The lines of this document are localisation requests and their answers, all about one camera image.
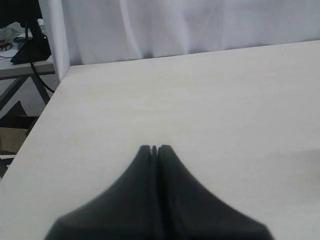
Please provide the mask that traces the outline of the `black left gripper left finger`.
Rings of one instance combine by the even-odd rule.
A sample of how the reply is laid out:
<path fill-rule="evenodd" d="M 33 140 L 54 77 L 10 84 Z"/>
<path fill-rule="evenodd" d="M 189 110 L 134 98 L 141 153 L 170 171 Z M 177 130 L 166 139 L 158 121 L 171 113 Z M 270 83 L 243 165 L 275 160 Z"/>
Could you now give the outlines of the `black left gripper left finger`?
<path fill-rule="evenodd" d="M 158 240 L 160 206 L 156 160 L 139 148 L 126 171 L 106 191 L 58 218 L 47 240 Z"/>

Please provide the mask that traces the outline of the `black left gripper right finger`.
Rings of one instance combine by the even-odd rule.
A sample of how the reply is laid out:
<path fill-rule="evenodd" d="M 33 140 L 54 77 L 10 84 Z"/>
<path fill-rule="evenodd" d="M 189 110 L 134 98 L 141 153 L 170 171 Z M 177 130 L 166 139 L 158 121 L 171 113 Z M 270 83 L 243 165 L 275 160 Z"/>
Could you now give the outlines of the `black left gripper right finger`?
<path fill-rule="evenodd" d="M 169 240 L 271 240 L 268 228 L 208 191 L 173 148 L 157 153 L 158 190 Z"/>

